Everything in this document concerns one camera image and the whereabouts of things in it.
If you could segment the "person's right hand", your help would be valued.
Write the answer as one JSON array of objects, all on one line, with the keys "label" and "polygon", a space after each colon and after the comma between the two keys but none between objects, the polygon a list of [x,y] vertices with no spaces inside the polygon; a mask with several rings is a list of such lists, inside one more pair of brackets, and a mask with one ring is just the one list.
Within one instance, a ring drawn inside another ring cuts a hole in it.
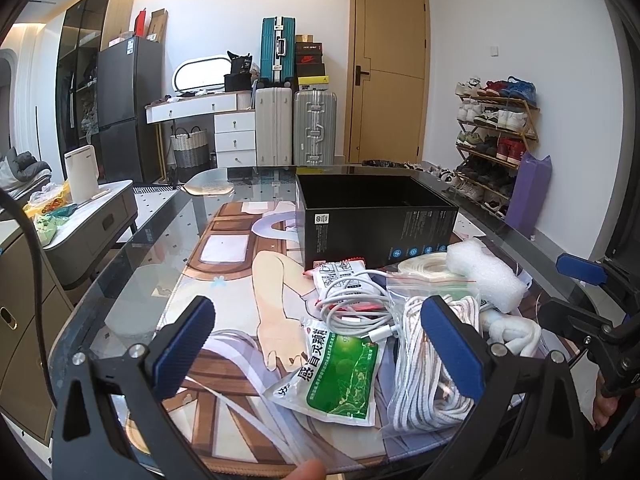
[{"label": "person's right hand", "polygon": [[615,414],[618,399],[607,398],[602,394],[602,387],[604,385],[604,378],[601,373],[598,373],[596,381],[596,395],[592,404],[592,420],[593,426],[596,429],[601,429],[606,426],[610,418]]}]

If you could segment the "person's left hand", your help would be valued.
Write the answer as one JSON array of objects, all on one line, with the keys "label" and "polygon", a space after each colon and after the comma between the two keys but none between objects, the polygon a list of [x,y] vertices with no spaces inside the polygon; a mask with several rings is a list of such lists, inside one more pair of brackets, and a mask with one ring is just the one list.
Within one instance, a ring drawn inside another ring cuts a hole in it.
[{"label": "person's left hand", "polygon": [[326,466],[320,460],[307,460],[297,466],[283,480],[324,480],[326,478]]}]

